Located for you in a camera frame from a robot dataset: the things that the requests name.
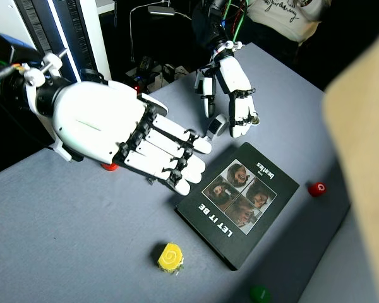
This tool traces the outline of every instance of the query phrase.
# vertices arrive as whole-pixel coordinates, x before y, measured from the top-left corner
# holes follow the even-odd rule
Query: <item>red cap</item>
[[[310,186],[308,191],[313,197],[318,197],[324,194],[327,191],[327,188],[326,185],[324,185],[324,183],[317,182]]]
[[[108,164],[104,164],[104,163],[101,163],[101,166],[105,169],[105,170],[108,170],[109,172],[113,172],[114,170],[116,170],[119,166],[115,163],[112,163],[110,165]]]

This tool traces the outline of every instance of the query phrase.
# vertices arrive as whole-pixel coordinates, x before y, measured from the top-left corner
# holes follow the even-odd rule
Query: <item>white sweatshirt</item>
[[[312,36],[328,0],[312,0],[300,7],[297,0],[249,0],[248,16],[273,28],[289,40],[303,42]]]

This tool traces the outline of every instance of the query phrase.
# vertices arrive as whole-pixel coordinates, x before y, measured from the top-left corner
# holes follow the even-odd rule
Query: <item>robotic hand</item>
[[[256,113],[250,81],[234,57],[234,52],[242,48],[242,43],[234,43],[226,37],[222,26],[221,9],[225,0],[204,0],[195,9],[193,30],[198,43],[211,53],[211,63],[198,70],[195,90],[201,99],[207,118],[215,112],[216,79],[225,94],[229,95],[230,134],[237,138],[247,133],[251,125],[260,123]]]
[[[55,140],[53,150],[66,160],[83,156],[127,165],[187,195],[188,182],[200,182],[205,170],[193,150],[210,153],[211,144],[166,118],[162,103],[122,83],[72,84],[60,77],[60,57],[65,53],[47,54],[40,69],[8,60],[9,66],[22,63],[22,68],[12,73],[9,67],[0,70],[1,91],[7,97],[18,92],[18,99],[26,95],[29,109]]]

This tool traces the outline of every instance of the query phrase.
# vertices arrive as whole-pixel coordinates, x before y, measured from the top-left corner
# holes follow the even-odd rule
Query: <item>yellow swirl candle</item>
[[[183,253],[177,244],[168,243],[157,262],[164,271],[172,273],[184,263]]]

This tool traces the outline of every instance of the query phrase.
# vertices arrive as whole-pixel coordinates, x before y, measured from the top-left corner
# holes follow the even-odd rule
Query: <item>led light strip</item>
[[[59,16],[57,15],[57,11],[56,11],[55,5],[53,4],[53,0],[48,0],[48,5],[51,9],[53,19],[54,19],[56,27],[57,27],[57,31],[59,32],[59,34],[61,36],[63,47],[65,49],[68,49],[68,58],[69,58],[69,62],[71,64],[71,69],[73,70],[73,72],[75,74],[77,82],[81,82],[81,78],[80,78],[80,75],[78,74],[75,60],[73,59],[73,56],[71,55],[69,44],[68,44],[68,41],[67,41],[66,36],[64,34],[63,27],[62,27],[61,21],[59,19]]]

